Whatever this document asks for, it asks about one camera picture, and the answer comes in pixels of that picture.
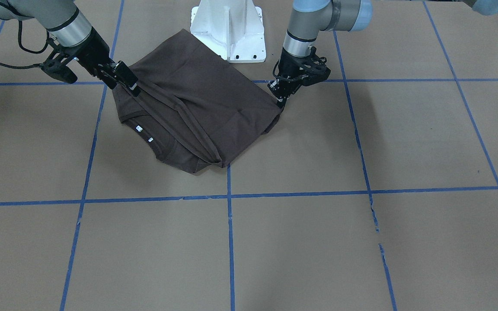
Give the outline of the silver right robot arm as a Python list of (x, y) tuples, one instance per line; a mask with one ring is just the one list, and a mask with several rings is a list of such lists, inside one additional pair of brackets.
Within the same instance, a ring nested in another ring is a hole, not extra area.
[(140, 94), (138, 78), (122, 61), (110, 56), (107, 43), (73, 0), (0, 0), (0, 20), (34, 19), (46, 32), (53, 51), (43, 63), (33, 64), (47, 76), (64, 83), (77, 82), (68, 63), (76, 60), (88, 73), (109, 88), (122, 85), (133, 96)]

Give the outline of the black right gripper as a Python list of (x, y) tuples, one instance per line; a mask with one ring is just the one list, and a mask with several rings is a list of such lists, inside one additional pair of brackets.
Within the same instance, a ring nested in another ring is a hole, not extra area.
[(64, 47), (61, 44), (51, 44), (54, 48), (49, 57), (42, 63), (42, 71), (53, 79), (64, 83), (77, 82), (77, 76), (67, 66), (73, 59), (105, 83), (110, 89), (118, 84), (126, 87), (132, 94), (139, 94), (138, 77), (122, 61), (115, 62), (109, 57), (109, 46), (92, 28), (85, 41), (75, 47)]

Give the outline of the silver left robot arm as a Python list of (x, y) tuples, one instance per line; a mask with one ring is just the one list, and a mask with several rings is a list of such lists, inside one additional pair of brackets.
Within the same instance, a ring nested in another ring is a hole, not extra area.
[(320, 32), (364, 30), (372, 14), (371, 0), (295, 0), (282, 53), (273, 69), (275, 79), (268, 84), (277, 106), (284, 108), (302, 86), (328, 79), (327, 59), (316, 54)]

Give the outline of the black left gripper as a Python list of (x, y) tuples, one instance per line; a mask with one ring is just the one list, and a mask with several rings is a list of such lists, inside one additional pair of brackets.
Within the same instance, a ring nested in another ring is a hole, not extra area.
[(310, 55), (305, 57), (293, 56), (283, 48), (273, 69), (275, 79), (268, 83), (268, 89), (277, 99), (277, 106), (284, 109), (288, 98), (302, 86), (326, 81), (331, 73), (326, 63), (326, 57), (316, 55), (316, 47), (311, 47)]

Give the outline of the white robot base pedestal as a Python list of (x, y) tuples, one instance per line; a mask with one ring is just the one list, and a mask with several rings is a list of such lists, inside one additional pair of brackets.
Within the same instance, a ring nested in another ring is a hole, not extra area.
[(267, 57), (262, 9), (252, 0), (201, 0), (191, 9), (190, 33), (229, 63)]

